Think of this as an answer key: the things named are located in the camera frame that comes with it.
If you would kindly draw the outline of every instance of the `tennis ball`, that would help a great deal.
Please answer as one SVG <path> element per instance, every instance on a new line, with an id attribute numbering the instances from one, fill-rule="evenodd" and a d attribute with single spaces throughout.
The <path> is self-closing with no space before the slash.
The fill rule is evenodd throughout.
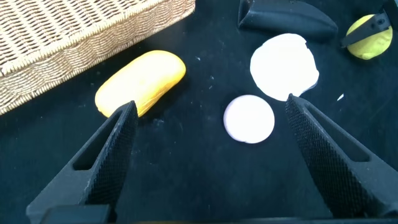
<path id="1" fill-rule="evenodd" d="M 358 28 L 360 25 L 364 24 L 374 15 L 367 15 L 356 21 L 347 32 L 347 35 Z M 374 34 L 366 39 L 360 40 L 359 42 L 349 45 L 347 48 L 351 54 L 355 57 L 369 60 L 372 59 L 383 52 L 385 52 L 391 45 L 392 41 L 392 27 L 390 26 L 388 30 Z"/>

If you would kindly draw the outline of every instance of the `black table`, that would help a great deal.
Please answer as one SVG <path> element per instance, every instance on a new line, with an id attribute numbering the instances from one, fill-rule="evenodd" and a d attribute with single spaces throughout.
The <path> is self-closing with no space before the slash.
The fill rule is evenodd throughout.
<path id="1" fill-rule="evenodd" d="M 105 121 L 94 104 L 97 89 L 155 49 L 177 54 L 187 74 L 140 121 L 120 220 L 331 217 L 287 125 L 284 102 L 263 94 L 249 72 L 254 50 L 275 34 L 239 30 L 238 2 L 198 0 L 185 20 L 0 116 L 0 223 L 28 222 L 27 204 Z M 340 37 L 381 5 L 306 2 L 338 24 Z M 308 42 L 320 78 L 302 95 L 396 170 L 397 44 L 394 38 L 382 56 L 362 61 L 337 39 Z M 224 130 L 224 109 L 244 94 L 264 98 L 274 110 L 274 131 L 259 144 L 236 142 Z"/>

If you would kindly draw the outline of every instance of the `yellow object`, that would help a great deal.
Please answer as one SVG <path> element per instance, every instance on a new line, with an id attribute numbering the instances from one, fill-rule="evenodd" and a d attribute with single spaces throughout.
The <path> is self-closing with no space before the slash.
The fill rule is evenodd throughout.
<path id="1" fill-rule="evenodd" d="M 95 95 L 95 105 L 107 118 L 134 100 L 138 116 L 185 75 L 185 64 L 176 55 L 154 50 L 134 59 L 107 80 Z"/>
<path id="2" fill-rule="evenodd" d="M 367 15 L 356 21 L 347 32 L 347 35 L 364 24 L 367 20 L 372 18 L 374 15 Z M 355 57 L 369 60 L 383 52 L 385 52 L 391 45 L 392 41 L 392 27 L 388 30 L 374 34 L 366 39 L 363 39 L 355 44 L 349 45 L 347 48 Z"/>

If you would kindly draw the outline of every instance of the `white puck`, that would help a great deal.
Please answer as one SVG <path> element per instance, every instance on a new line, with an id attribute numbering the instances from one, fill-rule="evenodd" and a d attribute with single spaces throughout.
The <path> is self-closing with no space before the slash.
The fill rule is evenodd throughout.
<path id="1" fill-rule="evenodd" d="M 269 137 L 274 125 L 274 112 L 269 104 L 258 96 L 237 97 L 225 109 L 225 129 L 237 141 L 259 143 Z"/>

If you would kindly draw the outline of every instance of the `woven basket texture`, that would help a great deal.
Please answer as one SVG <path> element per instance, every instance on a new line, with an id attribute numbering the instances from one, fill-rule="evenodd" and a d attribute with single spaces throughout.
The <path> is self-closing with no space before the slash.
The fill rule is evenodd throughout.
<path id="1" fill-rule="evenodd" d="M 0 0 L 0 114 L 194 9 L 195 0 Z"/>

